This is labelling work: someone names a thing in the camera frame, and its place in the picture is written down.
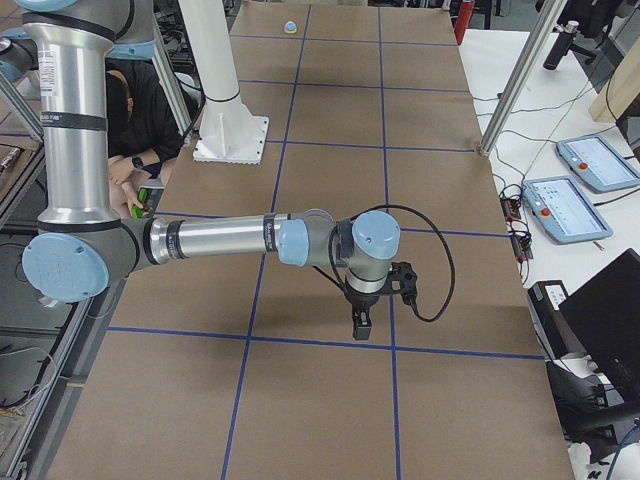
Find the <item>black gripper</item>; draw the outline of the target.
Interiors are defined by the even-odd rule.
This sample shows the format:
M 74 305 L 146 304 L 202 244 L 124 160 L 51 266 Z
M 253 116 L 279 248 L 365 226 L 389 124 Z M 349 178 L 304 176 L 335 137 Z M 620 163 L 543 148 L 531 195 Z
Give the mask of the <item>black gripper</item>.
M 344 296 L 352 307 L 353 339 L 356 341 L 368 341 L 372 322 L 369 309 L 375 305 L 381 297 L 399 295 L 402 302 L 414 312 L 417 311 L 417 274 L 409 262 L 392 262 L 386 277 L 380 282 L 365 282 L 364 285 L 356 285 L 359 280 L 346 278 Z

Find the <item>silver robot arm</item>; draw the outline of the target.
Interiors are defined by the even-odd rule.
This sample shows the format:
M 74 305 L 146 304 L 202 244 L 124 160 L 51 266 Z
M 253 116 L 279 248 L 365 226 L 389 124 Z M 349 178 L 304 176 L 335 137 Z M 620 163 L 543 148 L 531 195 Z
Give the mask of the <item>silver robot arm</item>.
M 154 40 L 149 1 L 26 1 L 37 47 L 48 205 L 22 267 L 31 285 L 74 303 L 130 273 L 198 256 L 274 252 L 281 262 L 332 269 L 352 307 L 353 336 L 369 337 L 382 296 L 417 303 L 416 274 L 396 260 L 400 228 L 386 206 L 354 219 L 321 210 L 207 221 L 124 219 L 110 206 L 105 59 Z

